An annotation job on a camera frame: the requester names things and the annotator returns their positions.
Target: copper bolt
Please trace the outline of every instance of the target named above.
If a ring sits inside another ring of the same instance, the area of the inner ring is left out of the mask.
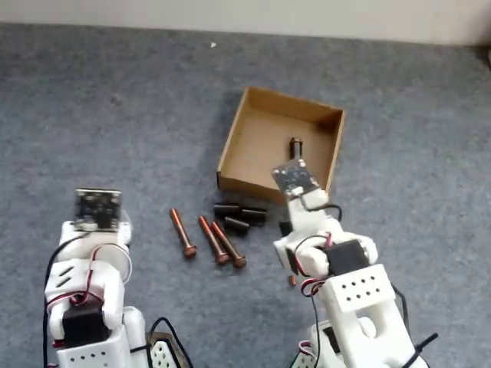
[[[212,233],[212,229],[208,225],[208,221],[206,221],[205,216],[200,216],[198,218],[199,226],[203,230],[203,233],[208,238],[209,246],[211,247],[213,254],[215,255],[215,262],[218,265],[224,265],[228,261],[230,261],[230,257],[226,252],[222,249],[218,240],[216,240],[215,235]]]
[[[297,286],[297,279],[295,278],[295,276],[293,274],[291,276],[288,276],[288,283],[292,287]]]
[[[237,252],[236,248],[232,245],[230,240],[226,237],[225,232],[220,228],[220,225],[214,221],[212,223],[212,230],[215,235],[220,239],[222,245],[230,257],[232,257],[233,267],[242,268],[246,265],[246,257]]]
[[[196,255],[196,247],[191,244],[189,237],[187,236],[186,230],[184,229],[181,217],[176,209],[170,209],[170,218],[174,224],[174,228],[179,236],[181,244],[183,245],[183,253],[186,258],[192,258]]]

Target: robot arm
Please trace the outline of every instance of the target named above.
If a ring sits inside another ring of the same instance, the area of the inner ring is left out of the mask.
[[[404,326],[384,266],[375,264],[374,241],[345,232],[327,215],[328,195],[303,160],[292,160],[272,175],[285,193],[292,222],[292,232],[274,242],[280,261],[294,274],[313,278],[305,283],[316,282],[318,288],[304,295],[318,293],[329,317],[311,328],[315,366],[427,368]],[[325,331],[331,331],[329,337]]]

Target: open cardboard tray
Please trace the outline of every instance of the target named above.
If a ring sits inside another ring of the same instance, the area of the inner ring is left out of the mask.
[[[289,160],[288,144],[298,137],[303,141],[307,168],[328,192],[343,124],[343,110],[248,87],[219,162],[218,187],[284,203],[271,171]]]

